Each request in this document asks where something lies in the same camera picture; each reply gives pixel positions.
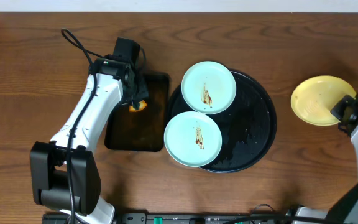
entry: food residue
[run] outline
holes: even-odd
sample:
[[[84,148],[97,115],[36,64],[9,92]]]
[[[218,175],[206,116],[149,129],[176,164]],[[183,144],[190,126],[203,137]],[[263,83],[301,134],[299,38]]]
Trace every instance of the food residue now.
[[[208,90],[206,89],[206,85],[204,83],[203,93],[201,94],[201,100],[208,106],[212,105],[212,99],[209,96]]]
[[[201,134],[201,127],[197,127],[197,129],[196,129],[196,144],[200,147],[200,149],[204,149],[203,135]]]

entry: yellow bowl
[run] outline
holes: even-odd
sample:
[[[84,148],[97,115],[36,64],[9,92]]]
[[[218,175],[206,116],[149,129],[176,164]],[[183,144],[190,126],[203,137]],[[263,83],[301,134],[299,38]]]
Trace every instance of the yellow bowl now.
[[[329,75],[305,80],[291,96],[291,107],[303,121],[317,126],[338,124],[329,112],[345,95],[355,97],[356,92],[346,81]]]

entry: black cable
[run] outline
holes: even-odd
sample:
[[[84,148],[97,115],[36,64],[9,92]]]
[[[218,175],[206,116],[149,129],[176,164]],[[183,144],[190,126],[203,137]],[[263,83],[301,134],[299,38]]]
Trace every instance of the black cable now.
[[[72,43],[74,46],[78,47],[79,49],[81,49],[86,58],[89,61],[89,65],[91,67],[91,71],[93,71],[93,62],[91,60],[90,55],[88,54],[89,51],[86,50],[81,42],[74,36],[74,34],[72,34],[68,29],[63,28],[61,30],[62,36],[68,40],[70,43]],[[72,42],[66,35],[65,33],[67,33],[75,42]],[[73,189],[73,179],[71,176],[71,142],[73,141],[73,138],[75,138],[75,130],[76,127],[78,126],[78,123],[81,120],[81,117],[84,115],[87,107],[89,106],[89,104],[91,103],[93,97],[96,95],[96,90],[98,89],[98,78],[96,77],[95,73],[92,73],[91,75],[93,75],[93,90],[91,92],[91,96],[89,97],[88,101],[85,103],[84,107],[82,108],[82,110],[80,111],[80,113],[78,114],[77,118],[74,121],[74,124],[72,126],[72,128],[70,129],[70,134],[68,136],[68,141],[67,141],[67,148],[66,148],[66,163],[67,163],[67,177],[68,177],[68,190],[70,191],[70,202],[71,202],[71,224],[75,223],[75,201],[74,201],[74,189]]]
[[[71,218],[72,218],[72,216],[69,215],[69,216],[67,217],[67,219],[65,220],[65,224],[69,224]],[[77,221],[78,223],[80,223],[80,224],[86,224],[85,222],[83,222],[81,219],[78,219],[78,218],[76,219],[76,221]]]
[[[67,41],[69,41],[72,45],[74,45],[75,47],[78,47],[78,48],[81,49],[81,50],[84,49],[84,47],[82,47],[81,43],[80,43],[80,42],[77,42],[78,40],[74,37],[74,35],[73,35],[68,29],[63,28],[63,29],[60,30],[60,32],[62,32],[63,37],[64,37]],[[66,36],[66,34],[64,34],[64,32],[67,32],[67,34],[70,35],[70,37],[73,38],[76,43],[74,43],[73,41],[71,41],[70,38],[68,38],[68,37]],[[95,56],[97,56],[97,57],[99,57],[99,58],[103,58],[103,56],[100,55],[100,54],[94,53],[94,52],[92,52],[92,51],[90,51],[90,50],[86,50],[86,49],[84,49],[84,50],[85,50],[87,53],[91,54],[91,55],[95,55]]]
[[[249,216],[251,216],[254,212],[256,212],[256,210],[258,210],[260,207],[269,207],[270,209],[272,209],[273,212],[275,212],[274,208],[271,207],[270,205],[260,204],[260,205],[255,206],[255,208],[249,213]]]
[[[312,217],[298,217],[298,216],[286,216],[286,215],[256,215],[253,217],[243,217],[236,218],[225,222],[223,224],[236,224],[239,222],[248,222],[256,220],[277,220],[277,221],[301,221],[301,222],[310,222],[310,223],[320,223],[320,224],[343,224],[341,222],[335,222],[330,220],[325,220],[321,218],[312,218]]]

